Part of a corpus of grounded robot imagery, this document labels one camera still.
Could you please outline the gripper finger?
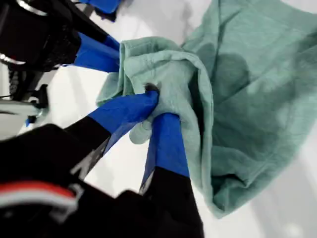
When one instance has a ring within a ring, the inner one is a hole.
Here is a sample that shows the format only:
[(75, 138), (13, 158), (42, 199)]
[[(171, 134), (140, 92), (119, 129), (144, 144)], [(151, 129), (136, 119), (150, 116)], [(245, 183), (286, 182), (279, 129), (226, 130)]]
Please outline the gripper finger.
[(83, 33), (79, 34), (81, 46), (77, 52), (74, 66), (103, 72), (119, 71), (119, 42), (108, 35), (102, 42)]
[(120, 43), (94, 23), (82, 11), (72, 12), (73, 26), (76, 31), (119, 51)]
[(117, 97), (66, 127), (64, 131), (74, 138), (74, 145), (63, 156), (62, 168), (84, 179), (122, 136), (152, 113), (158, 100), (155, 90)]
[(154, 119), (140, 193), (162, 212), (170, 234), (204, 233), (177, 115)]

